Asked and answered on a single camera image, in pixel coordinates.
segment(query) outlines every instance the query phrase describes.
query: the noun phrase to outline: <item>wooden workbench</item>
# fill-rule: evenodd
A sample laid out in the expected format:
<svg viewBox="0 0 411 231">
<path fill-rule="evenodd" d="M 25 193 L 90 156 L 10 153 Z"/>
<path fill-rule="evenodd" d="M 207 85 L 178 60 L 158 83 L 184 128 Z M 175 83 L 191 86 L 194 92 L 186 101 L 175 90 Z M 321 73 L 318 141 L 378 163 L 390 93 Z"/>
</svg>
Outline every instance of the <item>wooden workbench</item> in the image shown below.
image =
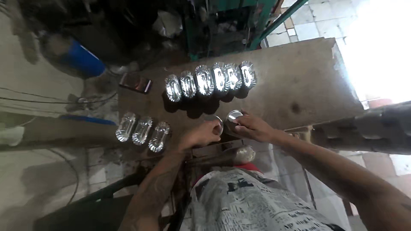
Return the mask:
<svg viewBox="0 0 411 231">
<path fill-rule="evenodd" d="M 169 74 L 179 75 L 184 70 L 194 72 L 198 65 L 211 67 L 217 61 L 240 64 L 244 60 L 254 64 L 258 78 L 257 85 L 246 98 L 235 97 L 231 102 L 212 100 L 207 105 L 199 102 L 180 106 L 165 103 L 162 95 L 164 78 Z M 184 130 L 200 123 L 206 113 L 214 113 L 224 120 L 231 110 L 244 108 L 274 128 L 289 129 L 355 116 L 363 111 L 348 82 L 334 38 L 312 39 L 144 70 L 138 75 L 153 81 L 151 91 L 143 95 L 120 89 L 120 116 L 131 111 L 168 122 L 173 131 L 172 143 Z"/>
</svg>

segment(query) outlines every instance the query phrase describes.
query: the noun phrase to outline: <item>aluminum foil tray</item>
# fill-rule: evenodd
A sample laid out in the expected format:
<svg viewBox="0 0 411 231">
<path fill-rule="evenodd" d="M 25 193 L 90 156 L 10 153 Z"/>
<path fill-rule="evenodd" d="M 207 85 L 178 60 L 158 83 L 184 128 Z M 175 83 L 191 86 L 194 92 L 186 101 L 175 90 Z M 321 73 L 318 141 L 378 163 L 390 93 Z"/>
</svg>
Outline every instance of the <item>aluminum foil tray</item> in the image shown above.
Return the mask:
<svg viewBox="0 0 411 231">
<path fill-rule="evenodd" d="M 123 115 L 121 122 L 115 131 L 115 136 L 121 142 L 126 142 L 131 134 L 131 129 L 136 121 L 136 115 L 132 112 L 127 112 Z"/>
<path fill-rule="evenodd" d="M 214 81 L 210 70 L 206 65 L 200 65 L 196 68 L 195 78 L 197 93 L 200 97 L 211 97 L 214 91 Z"/>
<path fill-rule="evenodd" d="M 242 85 L 240 68 L 234 63 L 224 65 L 224 74 L 229 79 L 230 92 L 237 92 Z"/>
<path fill-rule="evenodd" d="M 230 90 L 230 80 L 227 73 L 224 73 L 224 63 L 215 63 L 211 73 L 214 81 L 215 94 L 219 97 L 225 96 Z"/>
<path fill-rule="evenodd" d="M 178 77 L 174 74 L 167 76 L 166 82 L 166 93 L 167 97 L 171 102 L 179 102 L 181 100 L 181 87 L 178 82 Z"/>
<path fill-rule="evenodd" d="M 193 74 L 190 71 L 183 71 L 180 76 L 181 92 L 185 98 L 192 99 L 196 95 L 197 87 Z"/>
<path fill-rule="evenodd" d="M 148 148 L 153 152 L 163 150 L 170 133 L 170 125 L 166 122 L 160 122 L 154 129 L 153 136 L 148 142 Z"/>
<path fill-rule="evenodd" d="M 250 90 L 257 84 L 257 77 L 253 64 L 250 61 L 243 61 L 240 65 L 240 69 L 244 86 Z"/>
<path fill-rule="evenodd" d="M 136 129 L 133 132 L 132 140 L 136 145 L 142 145 L 146 142 L 148 133 L 153 125 L 153 119 L 151 117 L 142 117 L 138 122 Z"/>
</svg>

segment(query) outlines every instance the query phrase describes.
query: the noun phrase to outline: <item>round metal mold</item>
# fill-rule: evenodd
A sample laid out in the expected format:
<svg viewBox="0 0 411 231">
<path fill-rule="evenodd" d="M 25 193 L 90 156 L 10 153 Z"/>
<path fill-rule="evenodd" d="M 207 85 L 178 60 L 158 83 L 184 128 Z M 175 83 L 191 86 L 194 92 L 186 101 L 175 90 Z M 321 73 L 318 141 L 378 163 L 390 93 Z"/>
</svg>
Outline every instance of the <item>round metal mold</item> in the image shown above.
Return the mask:
<svg viewBox="0 0 411 231">
<path fill-rule="evenodd" d="M 216 116 L 216 115 L 206 115 L 206 116 L 204 117 L 204 120 L 205 120 L 205 121 L 218 120 L 219 123 L 220 123 L 220 126 L 219 126 L 219 127 L 215 127 L 214 130 L 213 130 L 213 133 L 216 134 L 216 135 L 221 136 L 221 134 L 223 133 L 224 124 L 223 124 L 223 121 L 220 119 L 220 117 L 218 117 L 218 116 Z"/>
</svg>

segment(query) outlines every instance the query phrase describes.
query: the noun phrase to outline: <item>tattooed arm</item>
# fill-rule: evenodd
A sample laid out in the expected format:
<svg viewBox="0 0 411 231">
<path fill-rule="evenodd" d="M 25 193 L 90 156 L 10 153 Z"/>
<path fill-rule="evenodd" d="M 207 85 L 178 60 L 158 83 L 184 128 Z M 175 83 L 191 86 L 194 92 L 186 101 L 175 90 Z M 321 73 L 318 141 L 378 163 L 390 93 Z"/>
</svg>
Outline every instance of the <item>tattooed arm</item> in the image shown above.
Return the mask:
<svg viewBox="0 0 411 231">
<path fill-rule="evenodd" d="M 411 230 L 411 199 L 391 184 L 337 153 L 243 114 L 237 118 L 238 134 L 281 146 L 324 184 L 355 204 L 369 231 Z"/>
<path fill-rule="evenodd" d="M 217 126 L 219 126 L 218 120 L 205 121 L 186 133 L 176 150 L 164 155 L 139 185 L 137 193 L 130 201 L 119 231 L 159 230 L 158 216 L 170 195 L 178 170 L 184 160 L 184 150 L 219 141 L 220 136 L 213 134 L 213 129 Z"/>
</svg>

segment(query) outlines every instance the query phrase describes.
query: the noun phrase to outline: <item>metal rod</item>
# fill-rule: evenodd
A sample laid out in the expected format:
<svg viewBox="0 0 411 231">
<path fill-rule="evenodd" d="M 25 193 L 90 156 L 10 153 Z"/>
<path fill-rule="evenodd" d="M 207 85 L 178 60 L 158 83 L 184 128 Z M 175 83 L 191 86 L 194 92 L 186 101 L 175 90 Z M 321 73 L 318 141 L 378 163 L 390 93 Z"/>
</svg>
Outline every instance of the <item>metal rod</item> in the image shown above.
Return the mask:
<svg viewBox="0 0 411 231">
<path fill-rule="evenodd" d="M 269 27 L 267 27 L 258 39 L 253 41 L 250 47 L 257 46 L 261 40 L 263 40 L 267 35 L 269 35 L 273 30 L 275 30 L 281 23 L 283 23 L 287 18 L 289 18 L 294 12 L 296 12 L 302 5 L 304 5 L 308 0 L 297 0 L 288 10 L 281 14 Z"/>
</svg>

